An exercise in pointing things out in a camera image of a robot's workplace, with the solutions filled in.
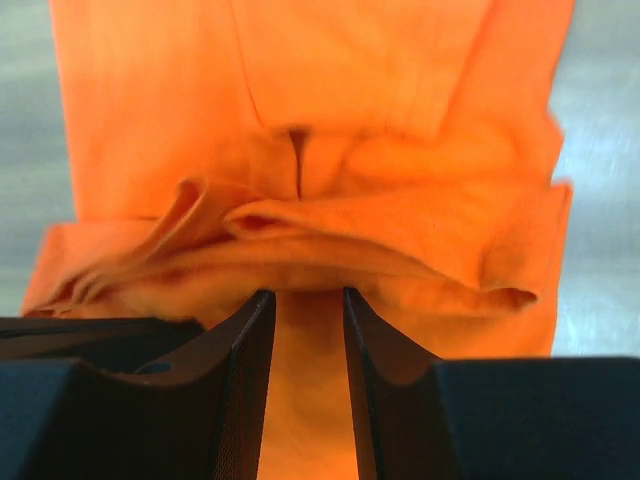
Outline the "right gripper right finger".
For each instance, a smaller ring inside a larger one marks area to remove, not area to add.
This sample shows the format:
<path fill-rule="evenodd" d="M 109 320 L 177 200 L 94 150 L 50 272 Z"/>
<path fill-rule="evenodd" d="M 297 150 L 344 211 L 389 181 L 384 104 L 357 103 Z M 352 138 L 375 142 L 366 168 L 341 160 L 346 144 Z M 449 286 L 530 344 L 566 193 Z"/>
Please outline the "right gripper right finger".
<path fill-rule="evenodd" d="M 432 367 L 439 358 L 381 318 L 354 288 L 343 329 L 361 479 L 458 479 Z"/>

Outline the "orange t shirt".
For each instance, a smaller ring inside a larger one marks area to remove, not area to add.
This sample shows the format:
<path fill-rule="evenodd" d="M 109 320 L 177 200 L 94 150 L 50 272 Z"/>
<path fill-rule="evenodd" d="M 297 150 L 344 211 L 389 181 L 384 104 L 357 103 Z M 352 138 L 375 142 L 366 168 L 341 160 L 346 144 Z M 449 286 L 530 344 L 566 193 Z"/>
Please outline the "orange t shirt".
<path fill-rule="evenodd" d="M 443 358 L 551 352 L 570 1 L 54 1 L 76 218 L 21 312 L 277 296 L 258 475 L 354 479 L 342 303 Z"/>

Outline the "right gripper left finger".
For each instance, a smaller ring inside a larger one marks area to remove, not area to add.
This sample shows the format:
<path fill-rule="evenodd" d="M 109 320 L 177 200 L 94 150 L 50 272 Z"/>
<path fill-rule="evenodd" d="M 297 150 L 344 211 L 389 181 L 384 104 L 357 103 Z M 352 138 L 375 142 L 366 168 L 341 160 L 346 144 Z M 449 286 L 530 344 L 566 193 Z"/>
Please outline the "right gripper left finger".
<path fill-rule="evenodd" d="M 79 368 L 78 479 L 254 479 L 275 328 L 259 291 L 133 374 Z"/>

